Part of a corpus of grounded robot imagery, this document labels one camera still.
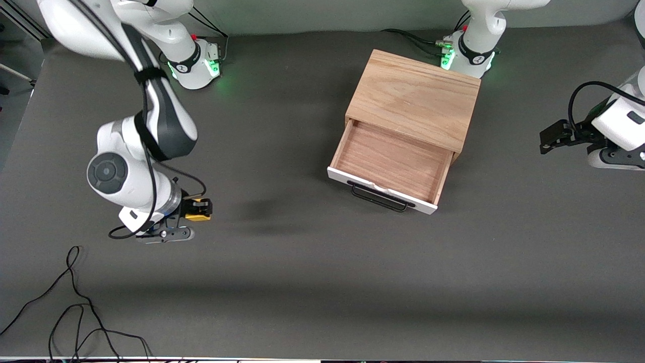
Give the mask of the yellow wooden cube block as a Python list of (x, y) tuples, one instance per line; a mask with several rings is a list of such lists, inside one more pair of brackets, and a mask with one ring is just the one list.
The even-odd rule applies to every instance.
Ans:
[(189, 221), (208, 221), (211, 217), (186, 217), (186, 200), (182, 202), (182, 217)]

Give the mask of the white-fronted drawer with black handle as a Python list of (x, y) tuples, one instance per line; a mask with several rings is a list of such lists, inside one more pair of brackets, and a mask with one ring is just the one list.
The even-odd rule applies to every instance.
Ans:
[(352, 195), (396, 212), (438, 209), (453, 152), (351, 119), (327, 168)]

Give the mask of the light wooden drawer cabinet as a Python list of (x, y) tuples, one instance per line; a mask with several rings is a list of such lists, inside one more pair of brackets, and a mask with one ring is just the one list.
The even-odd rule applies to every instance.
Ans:
[(345, 112), (359, 121), (463, 151), (481, 80), (419, 60), (374, 49)]

